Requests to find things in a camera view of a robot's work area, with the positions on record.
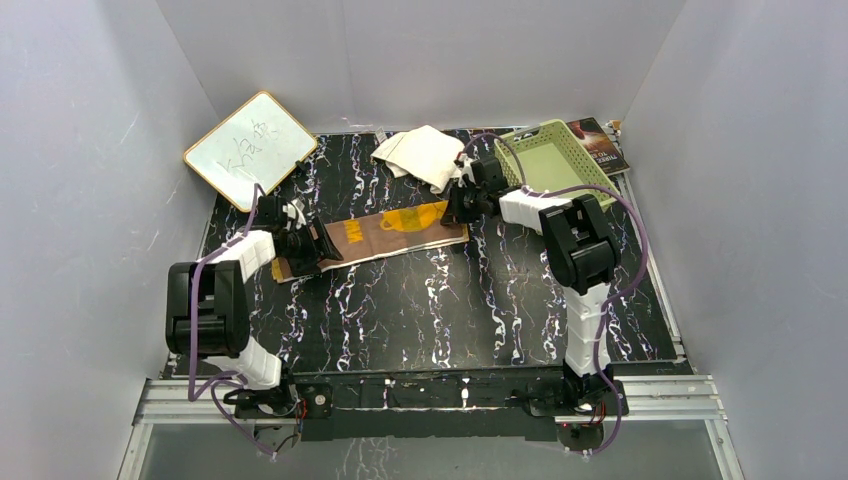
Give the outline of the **yellow brown bear towel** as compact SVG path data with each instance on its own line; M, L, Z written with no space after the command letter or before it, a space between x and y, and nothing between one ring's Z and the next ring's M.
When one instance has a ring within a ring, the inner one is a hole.
M468 241L466 225L441 223L446 208L445 201L438 201L323 224L313 233L323 233L341 258L325 258L310 265L279 255L271 263L272 278L285 283L367 261Z

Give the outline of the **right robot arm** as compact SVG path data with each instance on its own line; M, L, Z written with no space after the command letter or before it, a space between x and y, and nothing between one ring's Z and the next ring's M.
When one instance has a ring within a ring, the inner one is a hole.
M564 403L577 414L590 413L603 399L602 387L592 376L612 378L603 306L620 263L598 200L511 185L496 160L471 160L460 153L454 164L459 176L448 183L443 225L499 217L542 235L548 268L566 297L565 363L577 376L563 387Z

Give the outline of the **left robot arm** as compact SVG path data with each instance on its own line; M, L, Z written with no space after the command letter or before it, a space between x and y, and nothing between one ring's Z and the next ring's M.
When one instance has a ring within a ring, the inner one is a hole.
M278 258L294 276L306 276L341 257L328 228L308 218L300 201L259 196L246 225L229 240L196 261L172 265L165 339L171 353L188 360L190 396L203 390L197 373L206 362L219 369L219 379L261 390L260 403L271 414L293 412L299 391L282 379L282 360L252 336L245 284Z

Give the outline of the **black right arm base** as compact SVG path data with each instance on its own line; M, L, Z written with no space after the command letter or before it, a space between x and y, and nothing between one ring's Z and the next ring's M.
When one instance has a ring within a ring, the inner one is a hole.
M523 409L534 418L552 420L564 449L586 456L607 445L629 414L622 383L608 385L598 375L531 382Z

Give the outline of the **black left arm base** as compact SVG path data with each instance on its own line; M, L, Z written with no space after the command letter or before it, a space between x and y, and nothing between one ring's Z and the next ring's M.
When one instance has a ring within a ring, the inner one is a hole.
M330 418L333 398L329 383L288 379L269 390L235 389L223 395L222 403L233 407L239 420L293 420L301 439L307 421Z

